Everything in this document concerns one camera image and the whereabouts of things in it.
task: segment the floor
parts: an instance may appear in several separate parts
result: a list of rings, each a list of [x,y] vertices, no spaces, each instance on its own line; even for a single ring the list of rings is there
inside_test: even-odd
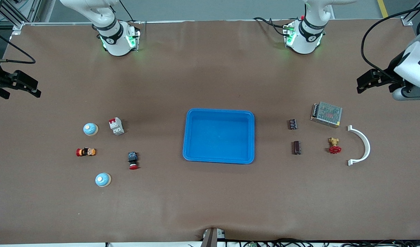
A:
[[[384,0],[385,9],[388,14],[394,14],[408,9],[412,9],[418,1],[403,1],[403,0]],[[413,18],[412,28],[416,31],[417,24],[420,22],[420,12]]]
[[[304,14],[300,0],[176,0],[135,1],[122,0],[132,17],[138,21],[172,20],[228,20],[264,17],[288,19]],[[114,6],[118,19],[129,20],[121,5]],[[376,0],[361,0],[357,3],[334,6],[337,19],[371,19],[382,17]],[[68,9],[56,0],[50,22],[85,22],[86,18]]]

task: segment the metal frame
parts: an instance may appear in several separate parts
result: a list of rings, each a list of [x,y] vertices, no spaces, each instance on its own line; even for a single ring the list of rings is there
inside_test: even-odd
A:
[[[335,20],[354,20],[354,19],[335,19]],[[244,22],[256,22],[253,19],[227,19],[226,22],[237,22],[237,21],[244,21]],[[274,21],[287,21],[287,19],[275,19]],[[135,21],[131,23],[135,24],[156,24],[156,23],[178,23],[178,22],[195,22],[195,20],[178,20],[178,21]],[[21,34],[21,29],[25,25],[31,26],[68,26],[68,25],[92,25],[92,22],[22,22],[20,28],[13,28],[13,35]]]
[[[420,1],[413,7],[413,8],[417,8],[420,5]],[[420,12],[420,10],[418,11],[413,11],[413,12],[409,12],[406,14],[406,16],[401,16],[401,20],[402,20],[402,24],[404,26],[412,26],[412,19],[414,18],[414,16],[416,16],[418,13]]]
[[[32,6],[28,11],[28,16],[22,14],[21,11],[17,9],[11,2],[8,0],[3,0],[0,13],[6,18],[6,20],[0,22],[0,28],[12,28],[20,29],[22,24],[25,22],[34,22],[38,16],[38,9],[43,0],[30,0],[32,1]]]

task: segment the red valve handle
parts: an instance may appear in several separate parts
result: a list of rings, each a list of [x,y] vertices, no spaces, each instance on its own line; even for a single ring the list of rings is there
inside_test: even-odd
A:
[[[330,147],[329,152],[333,153],[333,154],[340,153],[341,152],[341,147],[338,147],[338,146]]]

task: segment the wire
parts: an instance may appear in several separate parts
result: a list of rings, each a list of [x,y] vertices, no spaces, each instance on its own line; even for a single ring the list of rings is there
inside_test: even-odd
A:
[[[418,13],[420,12],[420,9],[418,10],[418,11],[416,11],[412,16],[411,16],[411,18],[409,18],[409,20],[412,20],[413,18],[414,18],[414,16],[416,16]]]
[[[283,28],[283,26],[282,26],[282,25],[276,25],[276,24],[274,24],[274,22],[272,22],[272,19],[271,19],[271,18],[269,18],[269,21],[267,21],[267,20],[263,19],[262,17],[255,17],[255,18],[253,18],[253,20],[261,20],[261,21],[263,21],[264,23],[266,23],[266,24],[271,25],[272,27],[274,27],[274,30],[275,30],[278,34],[280,34],[280,35],[282,35],[282,36],[285,36],[285,37],[288,37],[288,36],[289,36],[288,34],[285,34],[285,33],[280,33],[280,32],[277,30],[277,28]]]
[[[23,51],[21,48],[17,47],[16,45],[12,44],[12,42],[8,41],[7,39],[5,39],[3,36],[0,35],[0,39],[6,41],[9,45],[15,47],[17,50],[19,50],[20,52],[22,52],[24,55],[28,56],[28,58],[31,59],[31,61],[19,61],[19,60],[10,60],[10,59],[6,59],[6,62],[14,62],[14,63],[25,63],[25,64],[34,64],[36,63],[36,60],[30,56],[27,52]]]
[[[299,240],[299,239],[293,239],[293,238],[282,238],[277,239],[275,241],[271,241],[274,246],[278,247],[288,247],[291,244],[296,245],[297,247],[313,247],[313,245],[307,241]]]
[[[417,3],[415,6],[414,6],[414,8],[416,8],[417,6],[419,6],[420,5],[420,2],[419,3]],[[409,13],[407,13],[406,14],[406,16],[404,17],[404,19],[406,19],[409,15],[411,14],[411,12],[409,12]]]
[[[385,71],[384,71],[384,70],[382,70],[381,68],[377,67],[377,66],[376,66],[375,64],[373,64],[372,62],[368,61],[368,59],[365,57],[365,54],[364,54],[365,39],[367,38],[368,33],[370,33],[370,31],[371,31],[371,30],[373,30],[373,28],[374,28],[375,26],[377,26],[378,24],[380,24],[381,22],[384,22],[385,20],[388,20],[388,19],[390,19],[390,18],[393,18],[393,17],[399,16],[399,15],[403,15],[403,14],[410,13],[410,12],[417,11],[417,10],[420,10],[420,7],[413,8],[413,9],[410,9],[410,10],[407,10],[407,11],[402,11],[402,12],[397,13],[397,14],[392,14],[392,15],[390,15],[390,16],[385,17],[384,19],[381,19],[381,20],[377,21],[376,23],[374,23],[374,24],[373,24],[373,25],[372,25],[372,26],[371,26],[371,27],[367,30],[367,32],[364,34],[364,37],[362,38],[362,42],[361,42],[361,55],[362,55],[362,59],[364,59],[364,61],[365,61],[366,63],[368,63],[368,65],[370,65],[371,67],[373,67],[373,68],[375,68],[375,69],[379,70],[379,72],[381,72],[382,74],[384,74],[385,76],[387,76],[388,78],[390,78],[391,80],[393,80],[393,81],[395,81],[395,82],[397,82],[397,83],[401,83],[401,81],[398,81],[397,79],[393,78],[391,75],[387,74],[387,72],[385,72]]]
[[[275,27],[274,22],[272,22],[272,19],[271,19],[271,18],[269,18],[269,22],[271,22],[271,25],[274,27],[274,30],[275,30],[278,34],[280,34],[280,35],[282,35],[282,36],[285,36],[285,37],[289,37],[289,35],[288,35],[288,34],[285,34],[285,33],[280,33],[280,32],[277,30],[277,28]]]
[[[22,7],[24,7],[27,3],[28,3],[28,1],[29,0],[26,0],[20,7],[19,7],[19,9],[18,10],[21,10],[22,9]]]
[[[261,20],[264,23],[272,26],[272,23],[271,22],[268,22],[267,20],[263,19],[262,17],[256,17],[256,18],[253,18],[253,20]],[[283,26],[280,26],[280,25],[274,25],[274,26],[275,27],[278,27],[278,28],[283,28]]]
[[[133,22],[134,19],[132,18],[132,16],[129,14],[129,11],[127,11],[127,8],[125,7],[125,5],[122,3],[122,0],[120,0],[121,5],[123,6],[123,8],[125,9],[126,13],[128,13],[129,17],[130,17],[130,21]]]
[[[420,22],[419,22],[419,24],[417,25],[417,28],[416,28],[416,33],[417,33],[417,35],[419,35],[419,34],[420,34]]]
[[[370,243],[368,241],[361,241],[359,243],[346,243],[341,245],[341,247],[415,247],[416,245],[411,242],[403,242],[401,240],[383,240],[377,243]]]

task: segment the black cable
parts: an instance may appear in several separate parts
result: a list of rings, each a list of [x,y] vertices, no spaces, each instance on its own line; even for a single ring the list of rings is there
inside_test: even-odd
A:
[[[287,246],[289,246],[289,245],[291,245],[291,244],[295,244],[296,246],[298,246],[298,247],[302,247],[299,243],[288,243],[288,244],[286,244],[286,245],[283,245],[284,247],[287,247]]]
[[[358,243],[346,243],[341,245],[341,247],[410,247],[409,242],[404,243],[401,240],[383,240],[378,243],[370,243],[368,241],[361,241]]]
[[[122,0],[120,0],[121,5],[123,6],[123,8],[125,9],[126,13],[128,13],[131,21],[134,21],[134,19],[132,18],[132,16],[129,14],[129,11],[127,11],[127,8],[125,7],[125,5],[122,3]]]
[[[264,23],[266,23],[266,24],[268,24],[268,25],[271,25],[271,26],[272,26],[272,23],[271,23],[271,22],[268,22],[267,20],[263,19],[262,17],[256,17],[256,18],[253,18],[253,20],[261,20],[261,21],[263,21]],[[276,26],[276,27],[278,27],[278,28],[283,28],[283,26],[280,26],[280,25],[274,25],[274,26]]]
[[[414,8],[416,8],[417,6],[419,6],[420,5],[420,2],[418,3],[418,4],[416,4],[415,6],[414,6]],[[409,13],[407,13],[406,14],[406,16],[403,18],[403,19],[406,19],[409,15],[411,14],[411,12],[409,12]]]
[[[414,16],[416,16],[419,12],[420,12],[420,10],[416,11],[416,12],[415,12],[415,13],[411,16],[411,18],[409,18],[409,20],[412,20],[412,19],[414,18]]]
[[[368,59],[365,57],[365,54],[364,54],[365,39],[367,38],[368,33],[370,33],[370,31],[371,31],[371,30],[373,30],[373,28],[374,28],[375,26],[377,26],[378,24],[380,24],[381,22],[384,22],[385,20],[388,20],[388,19],[390,19],[390,18],[393,18],[393,17],[399,16],[399,15],[403,15],[403,14],[406,14],[406,13],[409,13],[409,12],[413,12],[413,11],[417,11],[417,10],[420,10],[420,7],[417,7],[417,8],[414,8],[414,9],[410,9],[410,10],[407,10],[407,11],[402,11],[402,12],[397,13],[397,14],[392,14],[392,15],[390,15],[390,16],[385,17],[384,19],[381,19],[381,20],[377,21],[376,23],[374,23],[374,24],[373,24],[373,25],[372,25],[372,26],[371,26],[371,27],[367,30],[367,32],[364,34],[364,37],[362,38],[362,42],[361,42],[361,55],[362,55],[362,59],[363,59],[366,63],[368,63],[368,65],[370,65],[371,67],[373,67],[373,68],[375,68],[375,69],[379,70],[379,72],[381,72],[382,74],[384,74],[385,76],[387,76],[388,78],[390,78],[391,80],[393,80],[393,81],[395,81],[395,82],[397,82],[397,83],[401,83],[401,81],[396,80],[396,79],[395,79],[395,78],[393,78],[391,75],[387,74],[387,72],[385,72],[385,71],[384,71],[384,70],[382,70],[381,68],[377,67],[377,66],[376,66],[375,64],[373,64],[372,62],[368,61]]]
[[[274,30],[275,30],[278,34],[280,34],[280,35],[282,35],[282,36],[285,36],[285,37],[289,37],[289,35],[288,35],[288,34],[285,34],[285,33],[280,33],[280,32],[277,30],[277,28],[275,27],[275,24],[274,24],[274,22],[272,22],[272,19],[271,19],[271,18],[269,18],[269,22],[271,22],[271,25],[274,27]]]
[[[402,245],[403,245],[403,247],[413,247],[414,246],[414,244],[411,241],[402,242]]]
[[[0,35],[0,39],[4,40],[5,42],[7,42],[9,45],[15,47],[17,50],[19,50],[20,52],[22,52],[24,55],[28,56],[28,58],[31,59],[31,61],[19,61],[19,60],[11,60],[11,59],[6,59],[6,62],[14,62],[14,63],[26,63],[26,64],[34,64],[36,63],[36,60],[30,56],[27,52],[23,51],[21,48],[17,47],[16,45],[12,44],[12,42],[8,41],[7,39],[5,39],[3,36]]]
[[[271,247],[271,246],[269,246],[268,241],[263,242],[263,243],[264,243],[264,244],[266,244],[266,247]]]
[[[420,22],[419,22],[419,24],[416,27],[416,33],[417,33],[417,35],[420,34]]]

